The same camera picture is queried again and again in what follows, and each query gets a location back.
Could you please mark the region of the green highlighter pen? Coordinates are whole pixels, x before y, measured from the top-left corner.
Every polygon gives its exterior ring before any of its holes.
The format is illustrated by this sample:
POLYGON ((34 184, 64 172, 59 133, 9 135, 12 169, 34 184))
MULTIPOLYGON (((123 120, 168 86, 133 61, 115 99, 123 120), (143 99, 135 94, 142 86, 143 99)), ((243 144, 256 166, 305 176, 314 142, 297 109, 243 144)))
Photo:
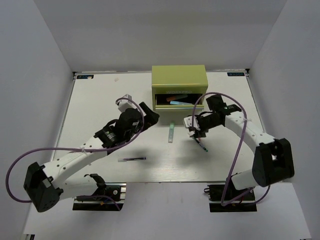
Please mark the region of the green highlighter pen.
POLYGON ((171 122, 169 124, 169 132, 168 132, 168 143, 173 143, 174 140, 174 130, 175 130, 175 123, 171 122))

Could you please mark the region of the blue highlighter pen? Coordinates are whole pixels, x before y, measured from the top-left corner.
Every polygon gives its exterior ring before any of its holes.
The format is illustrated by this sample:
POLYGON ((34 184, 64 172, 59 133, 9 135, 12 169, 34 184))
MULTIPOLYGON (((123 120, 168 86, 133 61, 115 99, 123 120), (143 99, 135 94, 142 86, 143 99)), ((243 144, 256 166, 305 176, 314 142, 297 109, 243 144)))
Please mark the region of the blue highlighter pen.
POLYGON ((171 100, 169 102, 170 105, 174 105, 174 106, 187 106, 187 105, 192 105, 192 103, 188 103, 188 102, 182 102, 182 101, 176 101, 176 100, 171 100))

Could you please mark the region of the orange highlighter pen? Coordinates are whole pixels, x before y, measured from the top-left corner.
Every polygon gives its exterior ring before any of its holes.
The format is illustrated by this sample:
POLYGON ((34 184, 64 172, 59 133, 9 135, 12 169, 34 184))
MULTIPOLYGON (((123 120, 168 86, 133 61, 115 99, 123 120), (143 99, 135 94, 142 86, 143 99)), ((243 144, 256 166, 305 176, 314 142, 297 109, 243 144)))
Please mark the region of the orange highlighter pen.
POLYGON ((181 99, 181 97, 182 97, 181 95, 171 96, 171 97, 166 98, 166 101, 167 101, 167 102, 176 101, 176 100, 181 99))

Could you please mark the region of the green metal drawer toolbox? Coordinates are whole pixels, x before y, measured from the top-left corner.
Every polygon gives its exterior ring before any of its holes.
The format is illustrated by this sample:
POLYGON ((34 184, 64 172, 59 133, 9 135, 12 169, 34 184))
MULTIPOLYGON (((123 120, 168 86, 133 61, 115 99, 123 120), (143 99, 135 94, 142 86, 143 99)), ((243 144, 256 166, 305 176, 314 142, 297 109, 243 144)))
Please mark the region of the green metal drawer toolbox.
POLYGON ((196 106, 203 110, 199 98, 208 90, 204 65, 154 65, 151 69, 152 107, 155 111, 188 111, 196 106), (176 101, 192 105, 170 105, 166 98, 181 96, 176 101))

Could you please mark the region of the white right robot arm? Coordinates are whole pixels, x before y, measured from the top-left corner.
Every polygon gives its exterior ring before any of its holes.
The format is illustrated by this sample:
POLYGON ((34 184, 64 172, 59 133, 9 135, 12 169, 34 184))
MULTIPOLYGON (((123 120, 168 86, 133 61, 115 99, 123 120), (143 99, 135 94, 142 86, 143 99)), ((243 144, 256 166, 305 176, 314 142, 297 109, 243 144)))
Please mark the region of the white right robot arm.
POLYGON ((209 110, 184 118, 183 123, 190 138, 196 142, 205 138, 210 129, 223 126, 236 134, 240 140, 231 168, 221 194, 222 205, 236 201, 256 186, 270 187, 272 184, 295 175, 292 147, 286 138, 277 139, 252 123, 244 107, 239 103, 228 105, 224 94, 213 94, 206 99, 209 110), (253 163, 249 170, 234 173, 243 144, 253 152, 253 163))

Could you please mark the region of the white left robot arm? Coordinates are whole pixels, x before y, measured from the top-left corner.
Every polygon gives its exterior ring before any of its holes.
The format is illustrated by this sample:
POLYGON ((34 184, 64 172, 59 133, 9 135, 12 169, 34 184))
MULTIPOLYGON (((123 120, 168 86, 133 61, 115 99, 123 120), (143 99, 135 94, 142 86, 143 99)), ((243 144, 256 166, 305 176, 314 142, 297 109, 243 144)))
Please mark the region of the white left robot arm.
POLYGON ((99 200, 105 196, 106 187, 102 177, 86 173, 82 178, 70 177, 98 159, 123 148, 139 133, 154 126, 159 114, 144 102, 138 107, 128 102, 117 103, 121 114, 98 130, 79 150, 69 150, 66 155, 39 165, 28 166, 23 188, 39 213, 53 208, 60 200, 84 196, 99 200))

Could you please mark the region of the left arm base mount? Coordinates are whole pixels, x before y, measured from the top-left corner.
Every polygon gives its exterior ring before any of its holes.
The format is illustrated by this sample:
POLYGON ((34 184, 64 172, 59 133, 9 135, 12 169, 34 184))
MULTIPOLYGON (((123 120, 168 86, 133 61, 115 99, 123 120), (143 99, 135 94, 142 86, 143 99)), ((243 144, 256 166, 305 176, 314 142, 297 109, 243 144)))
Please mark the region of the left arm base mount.
POLYGON ((91 195, 77 196, 73 211, 118 212, 123 208, 126 197, 126 183, 107 183, 91 195))

